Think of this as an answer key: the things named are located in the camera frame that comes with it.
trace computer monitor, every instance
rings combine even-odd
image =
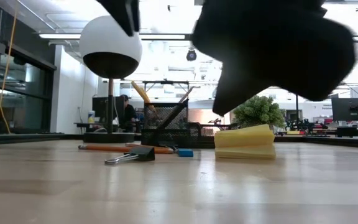
[[[118,120],[124,120],[124,98],[121,96],[113,97],[113,110],[112,118],[116,119],[118,114]],[[108,108],[108,98],[107,97],[94,97],[92,98],[92,110],[94,111],[94,116],[99,119],[100,123],[107,121],[107,108]]]
[[[358,121],[358,98],[333,98],[335,121]]]

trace white wall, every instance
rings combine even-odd
[[[109,92],[109,83],[105,83],[104,81],[108,81],[107,78],[101,78],[98,77],[98,97],[107,97]],[[119,83],[117,83],[118,80],[113,80],[114,85],[112,88],[112,94],[114,96],[120,96],[120,89],[119,89]]]
[[[307,101],[300,103],[299,110],[302,110],[303,118],[309,119],[310,122],[313,122],[313,118],[315,117],[333,115],[331,100],[321,102]]]
[[[80,122],[80,113],[87,122],[92,96],[98,92],[98,76],[68,55],[61,45],[56,46],[55,65],[50,131],[79,134],[74,123]]]

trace black stand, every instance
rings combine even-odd
[[[299,103],[298,103],[298,94],[295,95],[296,100],[296,130],[299,131]]]
[[[113,80],[112,78],[109,79],[109,94],[108,94],[108,99],[107,99],[107,133],[111,134],[112,133],[112,113],[114,111],[114,104],[112,103],[113,101],[113,96],[112,96],[112,85],[113,85]]]
[[[135,133],[114,133],[112,131],[113,103],[113,79],[109,79],[108,108],[107,108],[107,133],[85,133],[84,142],[87,143],[127,143],[135,141]]]

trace black desk organizer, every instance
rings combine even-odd
[[[200,124],[188,123],[192,147],[200,149],[215,148],[214,137],[217,131],[238,129],[238,124]]]
[[[178,147],[189,147],[188,99],[182,103],[145,103],[141,141],[149,146],[174,142]]]

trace white spherical lamp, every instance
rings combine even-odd
[[[111,16],[101,16],[83,29],[80,53],[93,73],[103,78],[125,78],[138,67],[142,44],[138,33],[128,37]]]

